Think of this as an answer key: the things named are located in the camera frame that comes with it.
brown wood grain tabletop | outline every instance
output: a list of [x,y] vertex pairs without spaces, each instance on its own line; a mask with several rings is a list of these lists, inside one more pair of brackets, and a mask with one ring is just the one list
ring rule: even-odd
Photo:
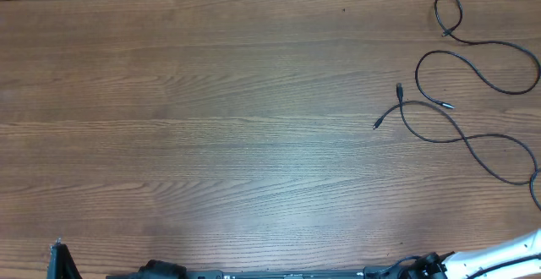
[[[541,56],[541,0],[461,0],[456,35]],[[487,247],[541,226],[527,186],[462,142],[430,144],[398,112],[413,71],[458,52],[507,90],[527,56],[441,37],[434,0],[74,0],[0,3],[0,277],[44,278],[62,237],[84,278],[149,259],[266,271],[390,264]],[[452,24],[451,0],[440,10]],[[490,89],[460,60],[419,75],[466,135],[541,156],[541,87]],[[439,114],[405,107],[421,134]],[[504,139],[473,139],[512,181]]]

wooden surface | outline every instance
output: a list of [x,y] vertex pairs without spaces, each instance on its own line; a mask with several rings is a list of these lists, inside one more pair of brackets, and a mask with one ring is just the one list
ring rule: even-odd
[[[148,259],[191,269],[343,269],[489,246],[537,229],[527,187],[463,143],[409,134],[427,51],[470,58],[507,90],[533,64],[442,38],[434,0],[0,3],[0,277],[43,278],[58,236],[85,278]],[[456,32],[541,56],[541,0],[462,0]],[[442,0],[442,15],[456,16]],[[420,78],[466,134],[541,156],[541,88],[491,90],[453,57]],[[422,134],[455,133],[419,107]],[[473,146],[527,179],[526,152]]]

black cable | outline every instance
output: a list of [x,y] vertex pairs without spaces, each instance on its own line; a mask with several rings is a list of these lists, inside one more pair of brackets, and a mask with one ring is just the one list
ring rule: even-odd
[[[404,101],[403,100],[403,95],[404,95],[404,92],[403,92],[402,84],[396,85],[396,97],[398,98],[398,104],[391,107],[380,118],[378,118],[378,120],[374,124],[373,129],[377,129],[381,125],[381,123],[383,123],[383,120],[385,119],[385,117],[389,113],[393,112],[397,108],[400,108],[400,115],[402,116],[402,121],[406,125],[406,128],[413,135],[417,136],[421,140],[427,141],[429,143],[436,143],[436,144],[454,143],[454,142],[463,140],[464,143],[466,144],[466,147],[469,149],[470,153],[472,154],[473,158],[475,158],[475,160],[479,163],[479,165],[481,165],[481,167],[484,168],[484,170],[486,170],[488,173],[490,173],[493,177],[499,179],[501,182],[508,183],[508,184],[511,184],[511,185],[516,185],[516,186],[530,184],[530,195],[532,196],[532,199],[533,199],[533,202],[535,203],[535,205],[541,210],[541,204],[539,204],[539,201],[538,201],[537,196],[535,195],[535,192],[534,192],[534,189],[533,189],[533,183],[535,182],[535,178],[537,177],[539,171],[541,171],[541,168],[538,167],[538,161],[537,161],[535,155],[533,154],[532,150],[530,150],[530,148],[526,144],[524,144],[520,140],[515,139],[514,137],[512,137],[510,135],[506,135],[506,134],[475,134],[475,135],[471,135],[471,136],[466,136],[464,134],[464,132],[462,132],[462,130],[460,129],[460,127],[458,126],[456,121],[449,114],[447,114],[445,111],[443,111],[440,108],[438,108],[438,107],[436,107],[436,106],[434,106],[432,104],[429,104],[428,102],[425,102],[425,101]],[[412,127],[409,125],[409,123],[407,123],[407,120],[406,120],[406,118],[404,116],[404,109],[403,109],[404,106],[405,105],[412,105],[412,104],[417,104],[417,105],[429,107],[430,109],[437,111],[439,114],[441,114],[443,117],[445,117],[453,125],[455,130],[459,133],[460,138],[443,139],[443,140],[442,139],[429,139],[429,138],[426,138],[426,137],[422,136],[421,134],[417,133],[415,130],[412,129]],[[519,144],[532,158],[532,161],[533,161],[533,174],[532,174],[532,176],[527,181],[513,182],[513,181],[507,180],[505,178],[502,178],[496,172],[492,171],[479,158],[479,156],[477,155],[477,153],[472,148],[472,146],[471,146],[471,144],[469,142],[469,140],[483,138],[483,137],[497,137],[497,138],[511,140],[511,141]]]
[[521,52],[524,52],[525,54],[527,54],[534,61],[535,66],[537,68],[537,77],[536,77],[535,81],[533,82],[533,84],[530,85],[530,87],[525,89],[525,90],[519,90],[519,91],[503,90],[503,89],[497,87],[496,85],[492,84],[490,81],[488,81],[483,76],[483,74],[481,74],[481,72],[473,65],[473,63],[470,62],[469,60],[467,60],[464,56],[462,56],[460,54],[457,54],[455,52],[451,52],[451,51],[435,50],[435,51],[430,51],[430,52],[424,54],[424,56],[422,56],[421,59],[419,60],[419,62],[417,64],[417,67],[415,68],[415,82],[417,83],[417,87],[418,87],[419,91],[426,98],[431,100],[432,102],[434,102],[434,103],[436,103],[436,104],[438,104],[440,106],[446,107],[446,108],[454,109],[454,107],[450,103],[439,101],[439,100],[437,100],[435,98],[430,97],[428,94],[426,94],[426,92],[423,91],[423,89],[421,88],[421,84],[419,83],[418,71],[419,71],[419,67],[421,66],[421,62],[427,56],[429,56],[431,54],[436,54],[436,53],[449,54],[449,55],[452,55],[454,57],[460,58],[464,63],[467,63],[470,66],[470,68],[472,68],[472,70],[479,76],[479,78],[482,81],[484,81],[485,84],[489,85],[489,87],[491,87],[494,90],[497,90],[498,92],[505,93],[505,94],[510,94],[510,95],[520,95],[520,94],[528,93],[530,90],[532,90],[538,84],[539,79],[541,78],[541,64],[539,64],[538,58],[532,52],[530,52],[528,49],[526,49],[526,48],[524,48],[522,46],[518,46],[517,44],[514,44],[514,43],[510,43],[510,42],[506,42],[506,41],[467,41],[467,40],[463,40],[463,39],[460,39],[460,38],[454,36],[453,35],[453,30],[455,30],[458,27],[458,25],[460,25],[460,23],[462,22],[462,16],[463,16],[463,9],[462,9],[462,4],[460,3],[460,0],[455,0],[455,1],[456,1],[456,5],[458,7],[458,10],[460,12],[460,18],[459,18],[458,22],[449,29],[447,29],[443,25],[443,22],[441,21],[440,13],[438,11],[438,0],[434,1],[434,12],[435,12],[435,15],[436,15],[436,19],[438,20],[438,23],[440,24],[441,29],[443,30],[443,35],[442,36],[449,36],[449,37],[453,38],[454,40],[459,41],[461,43],[468,44],[469,46],[478,46],[478,45],[484,45],[484,44],[499,44],[499,45],[502,45],[502,46],[513,47],[513,48],[515,48],[515,49],[517,49],[517,50],[519,50]]
[[395,267],[399,266],[402,262],[404,261],[408,261],[408,260],[417,260],[421,258],[421,256],[417,256],[417,255],[413,255],[413,256],[408,256],[408,257],[405,257],[405,258],[402,258],[400,260],[398,260],[397,262],[395,262],[394,265],[391,265],[389,267],[386,267],[384,268],[383,270],[379,270],[379,271],[375,271],[375,272],[371,272],[371,273],[365,273],[364,275],[368,278],[372,277],[372,276],[386,276],[385,273],[389,273],[392,269],[394,269]]
[[531,255],[531,256],[528,256],[528,257],[523,257],[523,258],[511,260],[511,261],[507,261],[507,262],[504,262],[504,263],[500,263],[498,265],[488,267],[488,268],[486,268],[484,270],[473,273],[467,279],[477,278],[477,277],[480,277],[480,276],[482,276],[482,275],[484,275],[484,274],[486,274],[488,272],[498,270],[498,269],[500,269],[502,267],[515,265],[515,264],[518,264],[518,263],[526,262],[526,261],[529,261],[529,260],[536,260],[536,259],[541,259],[541,254],[534,254],[534,255]]

wooden table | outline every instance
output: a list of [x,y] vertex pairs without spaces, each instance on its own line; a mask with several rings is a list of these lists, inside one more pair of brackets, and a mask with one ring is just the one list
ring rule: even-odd
[[[433,1],[0,3],[0,277],[43,278],[58,236],[84,278],[103,278],[149,259],[356,268],[537,229],[527,187],[488,175],[463,143],[425,143],[397,112],[372,130],[397,82],[424,101],[413,70],[431,50],[508,90],[533,82],[520,52],[442,38]],[[541,56],[541,0],[462,4],[458,36]],[[540,88],[498,93],[444,55],[420,78],[466,134],[516,136],[541,156]],[[429,109],[407,117],[456,136]],[[533,170],[517,145],[472,143],[509,179]]]

metal connector tip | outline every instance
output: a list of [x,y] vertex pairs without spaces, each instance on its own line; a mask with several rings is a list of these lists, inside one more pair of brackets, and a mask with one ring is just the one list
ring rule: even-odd
[[448,104],[446,102],[442,102],[441,106],[446,107],[447,109],[454,109],[455,107],[451,104]]

